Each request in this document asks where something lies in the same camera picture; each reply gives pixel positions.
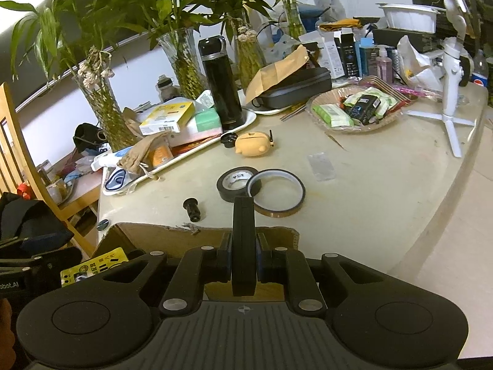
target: glass vase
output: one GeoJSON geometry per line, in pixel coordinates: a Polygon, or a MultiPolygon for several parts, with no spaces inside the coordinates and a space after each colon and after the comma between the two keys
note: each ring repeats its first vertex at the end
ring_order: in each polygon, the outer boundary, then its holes
{"type": "Polygon", "coordinates": [[[205,76],[200,72],[193,28],[180,28],[158,38],[159,45],[173,67],[181,94],[194,100],[206,89],[205,76]]]}
{"type": "Polygon", "coordinates": [[[98,77],[90,87],[86,87],[79,76],[75,76],[74,80],[94,111],[112,151],[116,152],[137,143],[135,135],[123,120],[109,79],[98,77]]]}
{"type": "Polygon", "coordinates": [[[251,29],[250,24],[242,15],[233,15],[230,19],[233,28],[235,62],[238,68],[240,83],[244,91],[257,72],[265,67],[265,56],[258,44],[257,32],[251,29]]]}
{"type": "Polygon", "coordinates": [[[287,20],[287,33],[293,39],[300,40],[300,36],[305,34],[306,31],[301,22],[298,5],[296,3],[284,4],[284,12],[287,20]]]}

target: hand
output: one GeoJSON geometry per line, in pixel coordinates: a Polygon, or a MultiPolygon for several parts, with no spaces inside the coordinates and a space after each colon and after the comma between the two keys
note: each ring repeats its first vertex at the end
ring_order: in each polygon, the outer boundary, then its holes
{"type": "Polygon", "coordinates": [[[15,336],[11,328],[12,308],[7,299],[0,299],[0,370],[9,370],[15,362],[15,336]]]}

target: black thermos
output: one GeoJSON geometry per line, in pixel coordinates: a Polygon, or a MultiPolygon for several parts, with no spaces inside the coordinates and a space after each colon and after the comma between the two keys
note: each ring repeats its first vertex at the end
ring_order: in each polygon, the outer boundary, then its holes
{"type": "Polygon", "coordinates": [[[202,39],[199,41],[199,53],[223,131],[243,125],[245,120],[226,52],[226,40],[223,36],[202,39]]]}

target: floor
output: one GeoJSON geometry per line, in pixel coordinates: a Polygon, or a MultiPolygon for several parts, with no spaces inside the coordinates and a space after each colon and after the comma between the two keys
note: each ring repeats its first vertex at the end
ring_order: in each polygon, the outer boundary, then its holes
{"type": "MultiPolygon", "coordinates": [[[[493,120],[493,109],[489,112],[493,120]]],[[[457,304],[469,322],[461,357],[493,356],[493,122],[468,184],[415,284],[457,304]]]]}

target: thermos lid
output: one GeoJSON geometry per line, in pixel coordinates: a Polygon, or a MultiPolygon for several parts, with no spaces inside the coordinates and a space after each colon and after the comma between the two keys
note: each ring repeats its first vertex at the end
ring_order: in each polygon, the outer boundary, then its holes
{"type": "Polygon", "coordinates": [[[226,39],[223,36],[213,36],[200,40],[199,53],[202,61],[209,61],[222,56],[227,56],[226,39]]]}

